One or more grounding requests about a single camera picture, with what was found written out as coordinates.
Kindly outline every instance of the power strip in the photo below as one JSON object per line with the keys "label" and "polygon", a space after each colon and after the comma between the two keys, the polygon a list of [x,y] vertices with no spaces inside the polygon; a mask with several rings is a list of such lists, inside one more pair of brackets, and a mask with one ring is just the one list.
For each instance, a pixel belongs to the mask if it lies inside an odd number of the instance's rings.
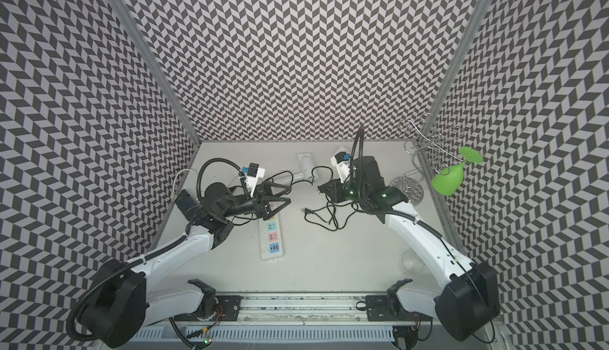
{"label": "power strip", "polygon": [[279,225],[279,214],[269,220],[258,220],[260,230],[260,255],[263,260],[274,259],[283,256],[283,243],[281,242],[281,226]]}

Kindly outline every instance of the metal frame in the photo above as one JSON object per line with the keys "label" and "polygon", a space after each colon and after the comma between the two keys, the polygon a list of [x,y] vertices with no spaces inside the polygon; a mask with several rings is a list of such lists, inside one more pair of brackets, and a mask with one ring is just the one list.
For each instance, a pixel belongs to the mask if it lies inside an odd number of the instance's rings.
{"label": "metal frame", "polygon": [[118,17],[122,27],[125,29],[127,37],[131,39],[135,49],[140,53],[142,60],[148,66],[148,70],[150,70],[152,77],[158,83],[159,88],[165,96],[165,99],[167,99],[167,102],[174,111],[176,119],[178,119],[178,121],[182,124],[194,144],[199,146],[199,144],[201,144],[199,133],[194,128],[194,125],[191,119],[188,117],[186,111],[184,111],[182,104],[175,95],[174,89],[167,80],[161,66],[156,61],[156,57],[144,39],[142,32],[135,24],[131,12],[127,10],[123,0],[108,0],[108,3],[112,7],[112,11]]}
{"label": "metal frame", "polygon": [[[187,169],[193,168],[194,160],[197,158],[197,153],[199,153],[199,147],[200,147],[200,145],[198,145],[198,144],[195,145],[195,150],[194,150],[193,156],[190,159],[190,161],[188,161],[188,164],[185,168],[187,168]],[[176,186],[175,189],[182,190],[184,188],[184,185],[186,184],[187,178],[188,178],[188,173],[186,172],[184,174],[184,177],[182,177],[182,180],[180,181],[180,183],[178,183],[178,185]],[[158,242],[159,242],[159,240],[161,240],[161,235],[163,234],[163,231],[165,230],[165,226],[167,226],[167,222],[169,221],[169,217],[171,216],[171,211],[174,210],[174,207],[175,207],[175,201],[171,201],[171,203],[169,204],[169,207],[167,208],[167,212],[165,213],[165,216],[163,217],[163,220],[161,221],[161,224],[156,229],[156,235],[155,235],[154,239],[152,239],[152,243],[150,244],[150,248],[148,249],[149,251],[155,249],[156,246],[158,246]]]}
{"label": "metal frame", "polygon": [[435,121],[438,118],[438,115],[440,115],[440,111],[444,106],[444,101],[448,96],[448,92],[453,87],[454,80],[457,78],[457,74],[461,69],[465,56],[468,53],[471,44],[474,42],[474,38],[478,34],[480,25],[487,14],[488,7],[492,3],[493,0],[478,0],[478,2],[476,2],[476,6],[474,6],[474,11],[471,18],[469,19],[468,24],[465,27],[465,31],[463,32],[463,37],[459,41],[457,49],[453,55],[453,60],[451,60],[450,64],[448,65],[448,70],[446,70],[444,79],[440,84],[440,89],[438,89],[438,93],[435,95],[434,101],[429,109],[430,118],[421,129],[423,135],[429,135],[429,133],[432,131],[432,127],[434,126]]}

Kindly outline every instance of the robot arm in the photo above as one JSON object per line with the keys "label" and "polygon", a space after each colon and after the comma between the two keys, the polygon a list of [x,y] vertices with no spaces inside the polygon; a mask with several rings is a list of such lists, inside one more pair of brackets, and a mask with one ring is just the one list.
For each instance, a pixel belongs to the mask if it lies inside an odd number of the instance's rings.
{"label": "robot arm", "polygon": [[[354,159],[358,139],[360,156]],[[339,151],[330,159],[340,178],[319,186],[319,191],[333,203],[353,200],[379,217],[429,268],[435,282],[406,279],[387,290],[396,316],[405,310],[436,317],[455,339],[467,339],[500,314],[497,272],[461,254],[423,222],[406,195],[385,186],[374,157],[362,155],[362,142],[360,128],[351,154]]]}
{"label": "robot arm", "polygon": [[488,264],[476,264],[439,235],[424,228],[411,203],[393,206],[415,220],[385,215],[386,224],[410,245],[427,265],[438,287],[412,280],[396,292],[408,312],[436,317],[457,340],[463,341],[500,314],[497,274]]}
{"label": "robot arm", "polygon": [[[263,174],[264,169],[251,163],[244,183],[250,178],[257,181]],[[220,245],[233,228],[226,217],[253,213],[266,220],[290,204],[289,198],[282,197],[290,186],[269,181],[257,186],[247,184],[251,192],[233,195],[224,184],[213,183],[199,202],[182,190],[175,203],[189,221],[185,233],[149,254],[127,262],[113,259],[104,263],[93,276],[93,286],[68,316],[66,330],[70,337],[79,341],[101,339],[108,346],[118,347],[142,326],[165,318],[194,312],[204,319],[211,317],[216,309],[216,291],[201,280],[167,290],[155,290],[155,286],[184,263]],[[282,204],[273,209],[270,202]],[[76,332],[75,321],[92,335]]]}

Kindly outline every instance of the chevron patterned wall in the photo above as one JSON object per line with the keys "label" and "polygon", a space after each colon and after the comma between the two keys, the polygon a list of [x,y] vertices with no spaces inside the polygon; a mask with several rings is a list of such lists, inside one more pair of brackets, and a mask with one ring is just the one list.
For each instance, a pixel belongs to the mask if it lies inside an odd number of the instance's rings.
{"label": "chevron patterned wall", "polygon": [[476,0],[124,0],[204,140],[402,137]]}
{"label": "chevron patterned wall", "polygon": [[70,306],[194,147],[104,0],[1,0],[0,30],[0,348],[77,346]]}
{"label": "chevron patterned wall", "polygon": [[448,202],[519,349],[609,349],[608,36],[609,0],[494,0],[438,119],[485,156]]}

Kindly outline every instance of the white table surface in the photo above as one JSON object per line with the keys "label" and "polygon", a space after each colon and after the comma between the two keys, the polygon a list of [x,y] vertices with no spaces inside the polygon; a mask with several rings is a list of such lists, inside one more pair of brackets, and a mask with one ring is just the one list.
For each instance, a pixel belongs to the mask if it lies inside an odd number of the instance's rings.
{"label": "white table surface", "polygon": [[[337,149],[341,146],[350,149],[351,145],[351,142],[203,143],[193,169],[199,171],[210,158],[224,157],[241,167],[259,163],[266,169],[266,176],[282,170],[299,172],[297,153],[312,153],[316,165],[330,166],[330,157]],[[403,142],[365,142],[364,155],[375,157],[386,184],[412,169]],[[219,292],[383,292],[396,281],[413,277],[401,262],[409,246],[377,217],[354,214],[347,227],[338,232],[326,231],[304,220],[303,208],[318,209],[326,201],[317,186],[329,179],[329,171],[318,171],[321,180],[315,187],[306,182],[294,185],[288,195],[291,205],[279,213],[285,255],[277,262],[261,259],[258,221],[254,220],[235,227],[224,243],[175,270],[159,287],[199,278]],[[196,177],[187,174],[184,188],[196,198]],[[212,182],[228,184],[235,176],[231,166],[214,163],[205,171],[202,190]],[[416,209],[427,224],[443,233],[429,190],[424,183],[422,186],[425,197]],[[339,222],[342,224],[352,211],[350,207],[340,208]],[[173,208],[159,245],[181,235],[186,224],[179,209]]]}

